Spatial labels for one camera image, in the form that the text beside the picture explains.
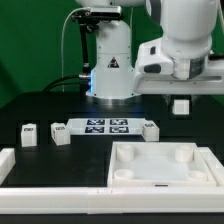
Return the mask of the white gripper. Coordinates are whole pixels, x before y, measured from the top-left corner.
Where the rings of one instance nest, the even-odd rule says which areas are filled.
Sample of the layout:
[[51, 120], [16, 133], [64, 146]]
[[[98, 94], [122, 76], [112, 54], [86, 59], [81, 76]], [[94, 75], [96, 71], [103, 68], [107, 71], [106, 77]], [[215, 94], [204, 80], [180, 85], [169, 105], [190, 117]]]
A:
[[134, 91], [139, 94], [223, 95], [224, 59], [177, 59], [162, 51], [160, 41], [140, 45]]

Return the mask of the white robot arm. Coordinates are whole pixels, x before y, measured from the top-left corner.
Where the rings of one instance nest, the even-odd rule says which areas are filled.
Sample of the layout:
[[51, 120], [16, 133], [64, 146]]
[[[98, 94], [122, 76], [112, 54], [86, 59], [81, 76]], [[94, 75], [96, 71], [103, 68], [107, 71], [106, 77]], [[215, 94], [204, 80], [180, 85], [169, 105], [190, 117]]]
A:
[[221, 0], [76, 0], [98, 25], [89, 95], [224, 94], [224, 59], [212, 52]]

